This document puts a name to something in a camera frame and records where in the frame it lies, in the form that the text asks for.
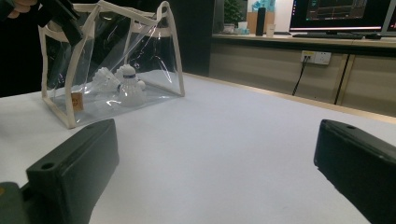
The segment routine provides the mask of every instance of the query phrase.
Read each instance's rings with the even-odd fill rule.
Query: desk
[[[191,75],[185,87],[184,98],[115,117],[120,165],[92,224],[368,223],[313,164],[319,123],[396,145],[396,119]],[[0,182],[22,186],[25,169],[79,128],[39,93],[0,105]]]
[[[296,95],[396,117],[396,38],[350,40],[213,35],[209,76],[292,94],[302,50],[331,52],[330,64],[308,63]]]

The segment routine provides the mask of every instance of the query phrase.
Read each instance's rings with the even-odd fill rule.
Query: person's hand
[[[21,13],[30,11],[30,7],[34,6],[37,0],[14,0],[15,8],[9,13],[8,17],[15,19],[20,16]]]

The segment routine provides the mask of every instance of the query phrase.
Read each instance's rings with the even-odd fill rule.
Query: power outlet
[[[332,57],[332,54],[329,53],[329,52],[317,52],[315,54],[314,63],[317,63],[317,64],[329,64],[331,57]]]
[[[301,59],[300,62],[303,62],[305,57],[309,57],[309,59],[306,61],[307,63],[314,63],[315,62],[315,55],[317,53],[314,51],[309,51],[309,50],[303,50],[303,53],[301,54]]]

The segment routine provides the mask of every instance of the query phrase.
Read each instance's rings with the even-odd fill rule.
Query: screw hole
[[[46,163],[46,164],[42,165],[41,169],[42,170],[48,170],[48,169],[52,168],[54,165],[55,165],[54,163],[49,162],[49,163]]]

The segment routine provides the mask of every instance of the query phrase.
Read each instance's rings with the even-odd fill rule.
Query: dark background
[[[92,0],[71,1],[95,3]],[[155,12],[159,0],[108,0]],[[168,0],[175,17],[183,72],[207,76],[215,0]],[[34,6],[17,19],[0,21],[0,97],[41,90],[42,56]]]

